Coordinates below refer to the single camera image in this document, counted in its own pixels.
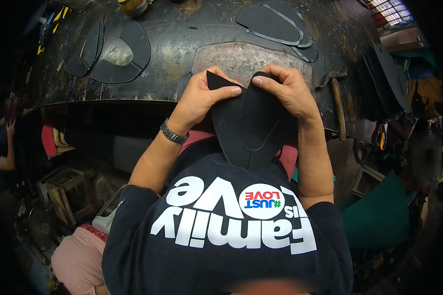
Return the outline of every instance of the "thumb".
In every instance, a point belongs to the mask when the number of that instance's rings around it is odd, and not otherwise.
[[[226,86],[215,90],[211,90],[210,93],[213,103],[216,103],[221,100],[240,95],[241,88],[238,86]]]
[[[253,84],[266,90],[267,92],[271,92],[275,96],[279,97],[283,92],[284,85],[277,83],[268,77],[256,76],[253,78]]]

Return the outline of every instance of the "wooden handle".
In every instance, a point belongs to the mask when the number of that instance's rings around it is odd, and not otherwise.
[[[344,122],[343,102],[341,99],[340,86],[336,78],[331,78],[330,83],[333,90],[333,98],[335,100],[336,115],[338,118],[338,138],[341,141],[346,140],[346,124]]]

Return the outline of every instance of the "wristwatch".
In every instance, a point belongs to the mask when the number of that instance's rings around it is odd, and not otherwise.
[[[166,120],[160,127],[162,134],[164,134],[164,136],[166,136],[166,138],[169,139],[170,141],[182,145],[189,138],[189,133],[187,133],[186,136],[180,136],[178,134],[175,134],[174,132],[172,132],[172,130],[169,129],[169,127],[167,127],[168,120],[169,118],[166,118]]]

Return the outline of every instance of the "fingernail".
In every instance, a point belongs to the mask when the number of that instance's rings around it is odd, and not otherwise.
[[[232,93],[233,95],[240,95],[240,94],[241,94],[241,88],[239,88],[239,87],[233,87],[233,88],[231,89],[231,93]]]
[[[260,77],[254,77],[253,84],[260,87],[263,84],[263,80]]]

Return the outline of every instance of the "workbench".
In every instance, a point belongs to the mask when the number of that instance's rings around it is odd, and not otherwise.
[[[185,0],[173,4],[169,0],[155,0],[137,19],[150,41],[149,64],[131,82],[103,84],[88,77],[77,78],[63,70],[71,56],[81,53],[87,33],[102,14],[105,38],[99,60],[123,66],[133,58],[129,46],[119,38],[132,19],[116,0],[94,0],[83,12],[73,11],[66,16],[45,51],[37,56],[28,84],[32,106],[90,101],[177,102],[191,77],[195,50],[207,44],[241,41],[295,55],[289,46],[249,34],[236,23],[236,16],[245,4],[262,2]],[[369,38],[379,42],[371,13],[356,0],[286,2],[302,14],[318,50],[318,60],[309,63],[313,68],[313,86],[321,83],[325,73],[348,68],[348,78],[340,81],[346,134],[371,142],[376,124],[361,117],[360,80],[354,71],[354,63],[362,58]],[[325,128],[336,131],[331,88],[313,94]]]

